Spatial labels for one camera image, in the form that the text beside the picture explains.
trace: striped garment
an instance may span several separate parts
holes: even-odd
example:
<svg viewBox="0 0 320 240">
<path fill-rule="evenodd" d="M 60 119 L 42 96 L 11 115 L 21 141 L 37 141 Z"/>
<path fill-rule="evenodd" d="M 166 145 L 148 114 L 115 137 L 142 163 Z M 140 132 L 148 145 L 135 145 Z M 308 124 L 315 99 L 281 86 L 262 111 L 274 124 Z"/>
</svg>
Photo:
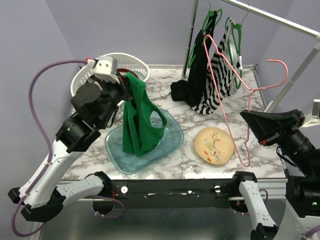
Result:
<svg viewBox="0 0 320 240">
<path fill-rule="evenodd" d="M 232 38 L 232 21 L 233 20 L 231 18 L 227 21 L 225 33 L 218 45 L 219 52 L 225 56 L 227 56 L 226 50 L 228 49 L 227 41 L 229 38 Z M 230 84 L 235 78 L 235 73 L 231 70 L 228 64 L 225 63 L 223 57 L 217 54 L 217 51 L 215 51 L 211 59 L 211 66 L 214 79 L 219 90 L 219 96 L 222 100 L 225 96 L 230 96 L 232 94 L 230 93 Z M 233 67 L 237 73 L 239 73 L 240 69 L 242 69 L 241 57 L 236 60 Z M 220 102 L 209 67 L 207 68 L 206 73 L 206 91 L 203 93 L 200 103 L 194 106 L 193 109 L 199 114 L 209 115 L 219 107 Z"/>
</svg>

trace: white laundry basket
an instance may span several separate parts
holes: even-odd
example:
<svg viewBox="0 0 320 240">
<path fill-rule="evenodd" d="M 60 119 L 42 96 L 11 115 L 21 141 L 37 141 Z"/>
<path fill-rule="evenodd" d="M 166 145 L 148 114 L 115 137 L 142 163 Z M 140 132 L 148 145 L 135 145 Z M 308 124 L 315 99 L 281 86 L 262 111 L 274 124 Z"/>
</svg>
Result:
<svg viewBox="0 0 320 240">
<path fill-rule="evenodd" d="M 136 75 L 144 82 L 146 82 L 150 77 L 150 68 L 148 65 L 135 56 L 122 52 L 108 53 L 103 56 L 116 58 L 118 69 L 129 69 L 136 73 Z M 71 82 L 70 91 L 72 97 L 76 94 L 78 88 L 85 84 L 87 79 L 90 78 L 92 74 L 93 69 L 88 66 L 84 66 L 77 72 Z M 123 115 L 124 101 L 119 102 L 118 107 L 119 110 L 117 112 L 116 119 L 120 119 Z"/>
</svg>

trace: green cloth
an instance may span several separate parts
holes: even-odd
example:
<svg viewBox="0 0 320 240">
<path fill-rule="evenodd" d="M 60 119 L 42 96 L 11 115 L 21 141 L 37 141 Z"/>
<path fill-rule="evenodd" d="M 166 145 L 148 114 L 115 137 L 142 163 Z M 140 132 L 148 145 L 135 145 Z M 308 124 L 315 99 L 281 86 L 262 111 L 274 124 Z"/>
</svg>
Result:
<svg viewBox="0 0 320 240">
<path fill-rule="evenodd" d="M 167 119 L 148 98 L 146 83 L 127 73 L 132 100 L 126 101 L 123 111 L 123 151 L 142 156 L 153 150 L 165 134 Z M 162 119 L 162 127 L 151 125 L 150 116 L 157 112 Z"/>
</svg>

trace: white marble surface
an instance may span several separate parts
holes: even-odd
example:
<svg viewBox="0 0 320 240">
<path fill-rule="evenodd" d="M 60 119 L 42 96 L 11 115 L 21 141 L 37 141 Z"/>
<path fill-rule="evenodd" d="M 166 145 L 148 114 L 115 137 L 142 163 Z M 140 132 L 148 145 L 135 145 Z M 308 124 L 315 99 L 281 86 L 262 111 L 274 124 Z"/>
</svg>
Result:
<svg viewBox="0 0 320 240">
<path fill-rule="evenodd" d="M 237 159 L 237 153 L 225 165 L 214 166 L 202 160 L 195 152 L 194 141 L 197 134 L 206 127 L 217 127 L 228 131 L 221 108 L 212 115 L 200 115 L 185 102 L 174 102 L 171 97 L 162 98 L 160 92 L 167 89 L 173 81 L 180 79 L 181 69 L 152 69 L 148 80 L 147 93 L 159 108 L 169 111 L 184 132 L 183 145 L 161 159 L 159 162 L 141 170 L 136 174 L 126 175 L 116 170 L 106 148 L 105 139 L 108 132 L 122 124 L 114 123 L 111 129 L 102 130 L 87 152 L 83 154 L 64 175 L 64 180 L 80 180 L 88 174 L 104 171 L 111 179 L 214 179 L 231 178 L 235 171 L 255 173 L 257 178 L 284 178 L 282 164 L 276 154 L 276 148 L 260 146 L 257 141 L 251 145 L 251 166 L 244 167 Z M 254 75 L 250 70 L 243 71 L 243 79 L 247 85 L 257 87 Z M 248 92 L 241 87 L 237 94 L 223 100 L 223 106 L 234 136 L 236 145 L 245 163 L 247 152 L 241 149 L 247 137 L 247 125 L 239 113 L 248 108 Z M 260 94 L 253 95 L 252 110 L 263 111 Z"/>
</svg>

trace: metal pole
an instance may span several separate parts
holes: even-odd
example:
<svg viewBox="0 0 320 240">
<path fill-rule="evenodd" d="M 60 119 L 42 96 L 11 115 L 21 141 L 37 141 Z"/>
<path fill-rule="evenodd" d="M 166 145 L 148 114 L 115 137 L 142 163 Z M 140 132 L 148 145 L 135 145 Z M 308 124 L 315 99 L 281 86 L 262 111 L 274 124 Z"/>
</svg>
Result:
<svg viewBox="0 0 320 240">
<path fill-rule="evenodd" d="M 191 24 L 190 24 L 189 40 L 188 40 L 188 43 L 187 43 L 187 46 L 186 46 L 184 64 L 183 64 L 182 75 L 181 75 L 182 79 L 186 78 L 187 67 L 188 67 L 188 59 L 189 59 L 189 53 L 190 53 L 190 46 L 191 46 L 191 41 L 192 41 L 192 35 L 194 33 L 194 27 L 195 27 L 196 15 L 197 15 L 198 3 L 199 3 L 199 0 L 194 0 L 192 18 L 191 18 Z"/>
<path fill-rule="evenodd" d="M 290 81 L 285 85 L 285 87 L 282 89 L 282 91 L 279 93 L 279 95 L 275 98 L 274 102 L 271 104 L 271 106 L 267 110 L 268 113 L 271 113 L 275 109 L 275 107 L 280 103 L 280 101 L 289 92 L 289 90 L 292 88 L 292 86 L 295 84 L 295 82 L 298 80 L 298 78 L 300 78 L 302 73 L 307 69 L 307 67 L 313 61 L 313 59 L 315 59 L 315 57 L 317 56 L 319 51 L 320 50 L 317 48 L 312 49 L 312 51 L 306 57 L 306 59 L 301 64 L 301 66 L 298 68 L 298 70 L 293 74 Z"/>
<path fill-rule="evenodd" d="M 246 11 L 249 10 L 250 13 L 259 15 L 259 16 L 261 16 L 263 18 L 269 19 L 269 20 L 274 21 L 276 23 L 280 23 L 283 26 L 286 26 L 286 27 L 291 28 L 293 30 L 299 31 L 299 32 L 304 33 L 304 34 L 306 34 L 308 36 L 311 36 L 311 37 L 314 37 L 314 38 L 316 38 L 316 37 L 319 38 L 320 37 L 319 36 L 320 33 L 317 32 L 317 31 L 314 31 L 314 30 L 312 30 L 310 28 L 307 28 L 305 26 L 297 24 L 297 23 L 295 23 L 293 21 L 289 21 L 287 19 L 284 19 L 282 17 L 279 17 L 279 16 L 274 15 L 272 13 L 269 13 L 267 11 L 263 11 L 263 10 L 261 10 L 259 8 L 254 7 L 254 6 L 249 6 L 246 3 L 243 3 L 243 2 L 240 2 L 240 1 L 237 1 L 237 0 L 222 0 L 222 1 L 225 2 L 225 3 L 231 4 L 233 6 L 236 6 L 238 8 L 244 9 Z"/>
</svg>

